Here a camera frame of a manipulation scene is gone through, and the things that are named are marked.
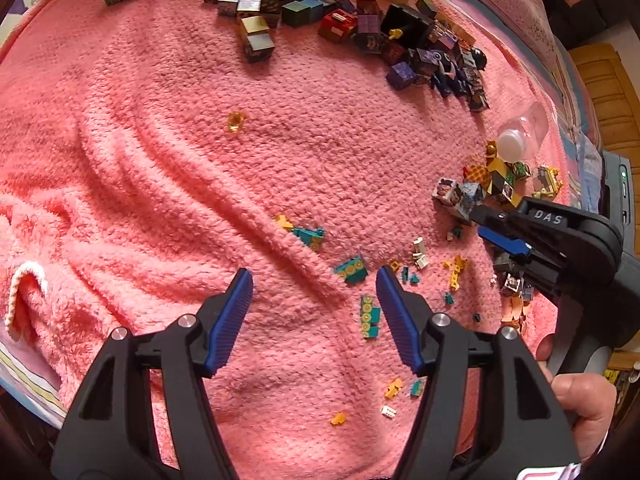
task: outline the white wall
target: white wall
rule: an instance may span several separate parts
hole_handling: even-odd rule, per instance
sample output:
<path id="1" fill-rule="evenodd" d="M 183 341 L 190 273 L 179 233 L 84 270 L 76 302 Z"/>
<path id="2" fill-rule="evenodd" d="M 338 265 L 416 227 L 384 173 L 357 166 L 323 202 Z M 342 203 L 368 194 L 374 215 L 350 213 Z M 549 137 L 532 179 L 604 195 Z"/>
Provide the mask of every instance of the white wall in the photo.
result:
<path id="1" fill-rule="evenodd" d="M 589 40 L 589 43 L 610 43 L 622 60 L 626 73 L 640 96 L 640 40 L 629 22 L 622 22 Z"/>

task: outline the teal lego piece with yellow circles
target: teal lego piece with yellow circles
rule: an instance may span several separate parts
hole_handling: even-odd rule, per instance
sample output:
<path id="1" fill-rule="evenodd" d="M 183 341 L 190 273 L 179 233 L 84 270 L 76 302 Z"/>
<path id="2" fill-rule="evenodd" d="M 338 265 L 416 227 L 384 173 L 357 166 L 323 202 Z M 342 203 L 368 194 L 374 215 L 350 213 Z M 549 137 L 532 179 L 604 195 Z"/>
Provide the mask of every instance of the teal lego piece with yellow circles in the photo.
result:
<path id="1" fill-rule="evenodd" d="M 374 297 L 370 294 L 360 297 L 360 331 L 364 339 L 378 337 L 380 331 L 378 323 L 381 309 L 373 301 Z"/>
<path id="2" fill-rule="evenodd" d="M 302 243 L 311 248 L 313 251 L 319 251 L 324 238 L 324 229 L 319 227 L 315 231 L 311 229 L 302 229 L 300 227 L 294 227 L 291 230 L 294 236 L 297 236 L 302 240 Z"/>
<path id="3" fill-rule="evenodd" d="M 412 397 L 420 397 L 422 395 L 422 391 L 424 390 L 424 383 L 420 380 L 415 381 L 414 384 L 411 385 L 411 390 L 409 394 Z"/>
<path id="4" fill-rule="evenodd" d="M 334 274 L 340 276 L 349 285 L 355 285 L 364 280 L 368 272 L 362 256 L 356 256 L 341 266 L 335 267 Z"/>

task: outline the pink blanket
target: pink blanket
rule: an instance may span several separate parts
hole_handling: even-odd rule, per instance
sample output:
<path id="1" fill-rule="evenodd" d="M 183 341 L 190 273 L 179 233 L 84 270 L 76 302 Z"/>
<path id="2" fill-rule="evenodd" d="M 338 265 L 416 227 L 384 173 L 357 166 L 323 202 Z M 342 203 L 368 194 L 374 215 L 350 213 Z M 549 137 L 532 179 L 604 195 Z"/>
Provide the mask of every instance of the pink blanket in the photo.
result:
<path id="1" fill-rule="evenodd" d="M 42 266 L 46 293 L 25 277 L 14 325 L 62 378 L 63 402 L 110 330 L 160 330 L 245 266 L 254 302 L 230 363 L 206 384 L 241 478 L 391 473 L 417 402 L 405 388 L 388 401 L 398 416 L 380 414 L 385 386 L 412 378 L 384 320 L 377 340 L 362 339 L 359 296 L 388 259 L 410 261 L 421 235 L 431 264 L 414 290 L 495 331 L 491 260 L 473 230 L 445 240 L 453 222 L 431 190 L 441 175 L 460 178 L 520 105 L 539 100 L 554 122 L 508 49 L 450 13 L 489 59 L 492 108 L 479 116 L 426 87 L 394 91 L 381 59 L 316 26 L 281 27 L 270 62 L 249 66 L 236 24 L 202 0 L 43 0 L 29 13 L 0 50 L 2 290 L 20 264 Z M 248 115 L 238 136 L 225 129 L 233 110 Z M 538 161 L 564 171 L 555 125 Z M 325 228 L 320 253 L 276 227 L 282 213 Z M 470 267 L 446 307 L 442 261 L 457 253 Z M 370 276 L 347 286 L 333 268 L 357 254 Z M 554 316 L 536 303 L 532 345 Z M 154 407 L 171 463 L 159 387 Z M 348 420 L 333 427 L 337 412 Z"/>

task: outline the plastic bottle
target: plastic bottle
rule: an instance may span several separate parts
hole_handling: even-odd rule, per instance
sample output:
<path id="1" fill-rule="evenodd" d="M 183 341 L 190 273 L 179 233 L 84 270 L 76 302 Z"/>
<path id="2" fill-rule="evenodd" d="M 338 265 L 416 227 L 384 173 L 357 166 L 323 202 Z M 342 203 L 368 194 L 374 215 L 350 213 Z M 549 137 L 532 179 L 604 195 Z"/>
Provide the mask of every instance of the plastic bottle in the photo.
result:
<path id="1" fill-rule="evenodd" d="M 498 156 L 505 162 L 529 160 L 540 149 L 549 130 L 542 104 L 533 103 L 523 113 L 504 123 L 495 141 Z"/>

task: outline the white sticker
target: white sticker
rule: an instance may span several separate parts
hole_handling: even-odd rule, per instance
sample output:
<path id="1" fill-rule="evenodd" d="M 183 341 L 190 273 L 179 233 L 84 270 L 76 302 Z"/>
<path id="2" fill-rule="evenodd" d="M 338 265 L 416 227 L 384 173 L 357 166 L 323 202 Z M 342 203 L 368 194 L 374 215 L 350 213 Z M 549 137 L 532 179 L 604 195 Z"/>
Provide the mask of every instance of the white sticker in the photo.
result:
<path id="1" fill-rule="evenodd" d="M 574 480 L 580 474 L 582 464 L 560 467 L 529 467 L 523 469 L 516 480 Z"/>

